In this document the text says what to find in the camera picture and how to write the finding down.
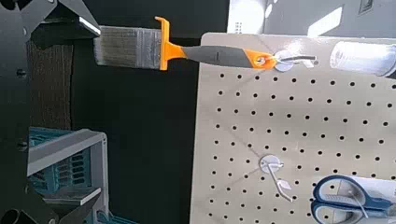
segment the white pegboard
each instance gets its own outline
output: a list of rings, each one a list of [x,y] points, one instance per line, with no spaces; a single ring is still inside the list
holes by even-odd
[[[289,72],[201,64],[191,224],[315,223],[312,190],[324,176],[396,179],[396,81],[330,68],[345,38],[207,34],[202,45],[315,55],[319,64]],[[347,39],[395,43],[387,39]],[[292,186],[278,197],[259,160],[284,163]],[[337,183],[327,187],[337,191]],[[332,213],[321,214],[329,223]]]

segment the clear plastic container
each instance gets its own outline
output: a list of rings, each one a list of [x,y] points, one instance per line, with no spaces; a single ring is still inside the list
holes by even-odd
[[[396,46],[339,42],[332,50],[330,66],[386,77],[396,70]]]

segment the plastic crate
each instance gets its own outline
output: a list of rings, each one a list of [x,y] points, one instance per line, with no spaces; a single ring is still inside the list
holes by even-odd
[[[36,147],[48,141],[72,133],[57,129],[31,127],[29,134],[30,147]],[[35,191],[40,194],[53,194],[66,186],[90,187],[91,180],[91,150],[86,148],[73,156],[59,161],[28,177]],[[98,221],[105,224],[136,224],[122,217],[109,213],[98,213]],[[85,218],[84,224],[93,224],[92,212]]]

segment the pegboard hook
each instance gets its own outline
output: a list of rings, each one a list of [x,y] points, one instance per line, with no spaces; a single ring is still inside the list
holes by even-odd
[[[289,195],[287,195],[285,192],[283,192],[283,189],[291,189],[288,181],[279,179],[275,176],[275,172],[278,171],[283,166],[284,166],[284,164],[282,162],[280,162],[280,159],[274,155],[264,156],[260,160],[260,167],[262,168],[262,171],[271,175],[271,177],[274,180],[274,184],[276,186],[277,192],[284,199],[286,199],[292,203],[293,199]]]

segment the scissors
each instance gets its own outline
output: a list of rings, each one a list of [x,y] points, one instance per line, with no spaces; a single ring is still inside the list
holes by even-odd
[[[329,181],[341,180],[350,186],[350,197],[322,193],[323,186]],[[320,223],[326,222],[318,215],[320,209],[332,209],[343,214],[343,220],[337,224],[355,224],[363,218],[388,218],[396,216],[396,205],[382,198],[373,198],[354,179],[344,175],[330,175],[318,182],[314,189],[315,200],[311,204],[312,215]]]

